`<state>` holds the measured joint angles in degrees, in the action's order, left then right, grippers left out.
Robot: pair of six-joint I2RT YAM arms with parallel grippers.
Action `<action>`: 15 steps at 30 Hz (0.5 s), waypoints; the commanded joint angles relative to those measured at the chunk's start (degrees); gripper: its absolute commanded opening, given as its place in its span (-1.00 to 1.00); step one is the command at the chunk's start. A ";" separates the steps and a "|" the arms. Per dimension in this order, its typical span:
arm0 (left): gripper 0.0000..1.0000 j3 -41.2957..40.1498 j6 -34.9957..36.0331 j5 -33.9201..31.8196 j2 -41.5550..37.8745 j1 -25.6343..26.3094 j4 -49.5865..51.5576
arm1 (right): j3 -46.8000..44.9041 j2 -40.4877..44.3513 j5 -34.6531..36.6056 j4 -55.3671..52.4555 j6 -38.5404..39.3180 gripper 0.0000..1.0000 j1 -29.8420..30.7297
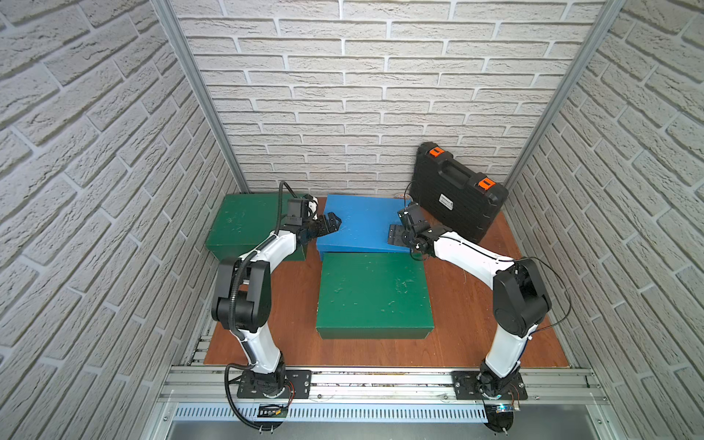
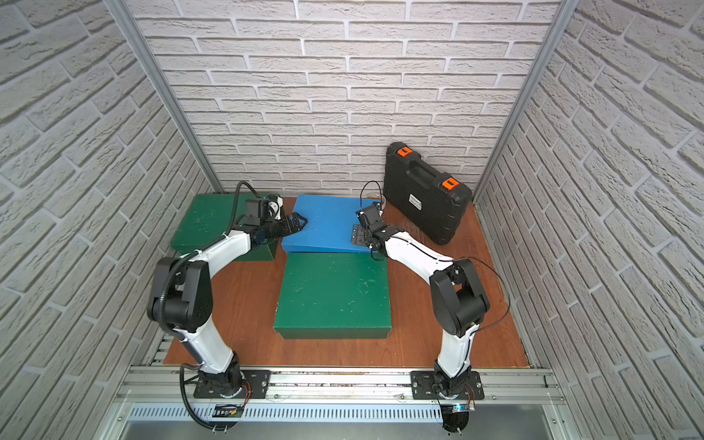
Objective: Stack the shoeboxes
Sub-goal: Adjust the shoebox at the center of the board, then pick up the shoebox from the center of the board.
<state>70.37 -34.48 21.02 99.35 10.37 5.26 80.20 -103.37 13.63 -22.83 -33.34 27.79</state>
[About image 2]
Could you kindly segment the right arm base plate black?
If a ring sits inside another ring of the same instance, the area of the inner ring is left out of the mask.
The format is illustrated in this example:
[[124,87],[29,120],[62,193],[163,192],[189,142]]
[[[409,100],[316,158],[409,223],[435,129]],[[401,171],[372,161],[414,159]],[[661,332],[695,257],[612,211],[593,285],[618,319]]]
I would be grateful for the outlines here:
[[447,377],[442,370],[413,370],[410,379],[415,400],[439,400],[443,403],[485,399],[480,374],[471,368],[454,378]]

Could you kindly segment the green shoebox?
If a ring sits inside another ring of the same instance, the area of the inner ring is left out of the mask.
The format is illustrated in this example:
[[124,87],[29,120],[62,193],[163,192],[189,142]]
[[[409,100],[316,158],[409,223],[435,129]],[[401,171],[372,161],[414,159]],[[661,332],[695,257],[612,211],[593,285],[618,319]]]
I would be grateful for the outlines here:
[[387,262],[361,253],[289,254],[273,328],[285,339],[387,338]]
[[233,211],[239,222],[246,214],[247,200],[253,198],[249,192],[240,194],[234,208],[233,194],[198,194],[176,229],[170,247],[180,254],[202,249],[227,231]]

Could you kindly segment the blue shoebox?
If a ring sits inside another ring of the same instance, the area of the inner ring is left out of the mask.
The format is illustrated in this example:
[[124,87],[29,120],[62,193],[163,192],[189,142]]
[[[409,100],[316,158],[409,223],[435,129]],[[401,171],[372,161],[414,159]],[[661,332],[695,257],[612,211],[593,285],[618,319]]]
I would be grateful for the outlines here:
[[292,253],[369,253],[352,243],[357,211],[371,205],[371,199],[302,194],[293,212],[308,220],[304,229],[282,240],[282,249]]

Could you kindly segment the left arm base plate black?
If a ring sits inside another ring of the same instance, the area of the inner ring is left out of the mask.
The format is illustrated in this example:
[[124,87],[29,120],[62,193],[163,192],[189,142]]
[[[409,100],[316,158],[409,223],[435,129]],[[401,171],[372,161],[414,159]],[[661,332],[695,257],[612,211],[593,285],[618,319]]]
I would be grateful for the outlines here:
[[264,399],[271,379],[270,370],[235,370],[211,374],[198,373],[196,399]]

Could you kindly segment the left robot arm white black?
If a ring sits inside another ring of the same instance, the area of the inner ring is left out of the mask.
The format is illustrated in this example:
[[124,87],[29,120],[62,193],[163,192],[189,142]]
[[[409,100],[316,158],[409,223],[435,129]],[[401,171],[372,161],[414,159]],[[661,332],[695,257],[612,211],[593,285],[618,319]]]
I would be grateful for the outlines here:
[[236,225],[204,249],[180,258],[162,258],[154,271],[148,319],[179,340],[195,361],[199,381],[216,395],[230,398],[244,387],[238,355],[223,341],[213,321],[212,278],[233,260],[271,238],[284,238],[304,229],[308,220],[284,212],[254,217]]

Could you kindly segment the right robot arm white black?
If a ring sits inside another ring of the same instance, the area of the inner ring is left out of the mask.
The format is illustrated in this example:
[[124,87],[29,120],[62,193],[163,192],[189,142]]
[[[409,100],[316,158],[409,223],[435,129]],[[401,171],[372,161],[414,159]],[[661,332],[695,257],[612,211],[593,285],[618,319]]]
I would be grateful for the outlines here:
[[403,264],[428,284],[434,317],[443,329],[434,390],[445,399],[455,397],[469,379],[474,337],[491,309],[474,262],[453,260],[387,224],[379,203],[357,211],[357,219],[357,236],[370,251]]

